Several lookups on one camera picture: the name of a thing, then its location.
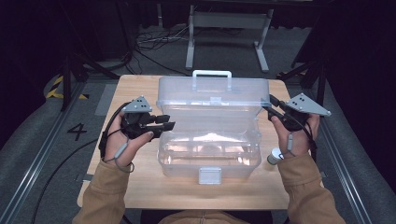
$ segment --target brown jacket sleeve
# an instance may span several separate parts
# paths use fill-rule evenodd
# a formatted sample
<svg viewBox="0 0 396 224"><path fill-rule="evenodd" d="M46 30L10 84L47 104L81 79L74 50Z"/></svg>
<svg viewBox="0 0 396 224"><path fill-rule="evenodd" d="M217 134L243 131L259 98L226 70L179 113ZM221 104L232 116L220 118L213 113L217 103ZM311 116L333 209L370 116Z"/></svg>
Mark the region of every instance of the brown jacket sleeve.
<svg viewBox="0 0 396 224"><path fill-rule="evenodd" d="M124 196L129 174L100 160L95 175L84 192L83 205L74 224L119 224L125 211Z"/></svg>
<svg viewBox="0 0 396 224"><path fill-rule="evenodd" d="M318 167L308 153L285 159L278 168L290 196L291 223L345 223L335 209L332 194L320 185Z"/></svg>

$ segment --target hand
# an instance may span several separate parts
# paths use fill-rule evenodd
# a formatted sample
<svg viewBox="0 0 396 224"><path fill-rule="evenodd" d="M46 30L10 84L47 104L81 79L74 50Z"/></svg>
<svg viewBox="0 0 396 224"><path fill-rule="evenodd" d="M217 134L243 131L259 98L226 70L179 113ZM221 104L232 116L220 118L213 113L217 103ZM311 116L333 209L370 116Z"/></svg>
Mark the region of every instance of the hand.
<svg viewBox="0 0 396 224"><path fill-rule="evenodd" d="M128 137L123 134L120 129L120 124L122 121L122 113L119 113L113 120L108 133L111 134L107 139L106 144L106 155L104 157L104 161L108 161L114 158L116 152L120 149L120 147L127 142ZM138 136L136 139L130 140L128 142L127 148L123 151L120 157L117 159L117 163L119 166L127 166L131 161L134 159L136 152L139 148L145 145L149 140L151 140L152 136L154 135L153 132L143 133L142 135ZM108 164L116 165L115 161L108 161Z"/></svg>
<svg viewBox="0 0 396 224"><path fill-rule="evenodd" d="M319 115L315 114L310 114L309 119L306 121L311 127L312 130L312 136L314 140L318 136L318 127L319 127ZM282 154L284 155L284 158L291 158L293 157L290 153L288 153L287 147L288 147L288 138L290 132L283 126L282 122L279 120L277 116L272 116L271 121L275 127L277 137L279 139L279 148ZM305 128L309 131L308 125L305 124ZM292 133L293 135L293 145L291 152L295 156L303 155L309 150L309 139L306 136L306 133L303 130L300 130L298 132Z"/></svg>

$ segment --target wooden tabletop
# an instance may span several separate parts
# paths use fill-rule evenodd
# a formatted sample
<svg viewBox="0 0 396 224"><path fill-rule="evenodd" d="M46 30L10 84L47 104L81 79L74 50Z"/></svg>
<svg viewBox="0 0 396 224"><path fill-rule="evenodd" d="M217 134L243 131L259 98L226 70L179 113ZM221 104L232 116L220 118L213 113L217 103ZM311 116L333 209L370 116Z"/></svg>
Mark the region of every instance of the wooden tabletop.
<svg viewBox="0 0 396 224"><path fill-rule="evenodd" d="M125 75L120 78L103 130L120 105L144 95L152 106L153 115L161 115L157 108L158 83L161 76ZM280 80L269 80L270 93L279 100L289 100L285 84ZM277 136L267 113L259 116L262 134L260 143L262 164L249 178L223 178L220 185L199 185L196 178L167 177L157 161L159 139L153 139L137 152L134 172L131 173L125 194L127 208L149 209L219 209L219 210L276 210L286 209L289 196L283 188L277 166L267 162L272 148L277 147ZM96 149L87 174L93 175L100 160ZM88 187L84 182L78 195L82 206L82 195Z"/></svg>

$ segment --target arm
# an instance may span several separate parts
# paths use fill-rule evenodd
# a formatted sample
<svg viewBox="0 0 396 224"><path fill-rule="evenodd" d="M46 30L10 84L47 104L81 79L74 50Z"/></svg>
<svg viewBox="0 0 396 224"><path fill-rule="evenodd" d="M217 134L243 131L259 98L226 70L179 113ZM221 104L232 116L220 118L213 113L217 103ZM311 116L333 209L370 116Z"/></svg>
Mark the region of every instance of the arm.
<svg viewBox="0 0 396 224"><path fill-rule="evenodd" d="M287 150L290 134L280 120L273 116L279 147L284 160L278 163L283 185L290 196L288 214L292 223L345 223L335 209L332 194L320 185L321 176L315 162L308 154L309 143L303 131L293 133L292 154ZM310 124L314 138L318 135L319 116L311 115Z"/></svg>
<svg viewBox="0 0 396 224"><path fill-rule="evenodd" d="M145 145L153 136L152 132L144 133L129 141L127 148L115 161L110 161L119 148L127 142L127 137L120 129L121 116L114 119L107 139L106 155L100 160L90 185L84 192L83 205L74 217L73 223L120 223L125 210L124 196L128 187L129 165L137 150Z"/></svg>

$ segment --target white metal stand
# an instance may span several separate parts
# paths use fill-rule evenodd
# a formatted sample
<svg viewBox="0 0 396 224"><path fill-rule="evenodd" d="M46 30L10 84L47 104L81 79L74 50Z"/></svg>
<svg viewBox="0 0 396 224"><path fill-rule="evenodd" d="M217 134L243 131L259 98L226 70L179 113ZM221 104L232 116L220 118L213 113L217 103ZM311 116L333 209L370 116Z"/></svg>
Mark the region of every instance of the white metal stand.
<svg viewBox="0 0 396 224"><path fill-rule="evenodd" d="M191 6L189 18L190 37L187 49L186 69L192 69L194 59L194 27L226 27L262 30L262 36L259 41L254 42L254 48L259 58L262 71L267 73L269 69L267 61L265 61L262 46L267 36L273 12L273 9L268 10L267 14L198 12L194 10L194 6Z"/></svg>

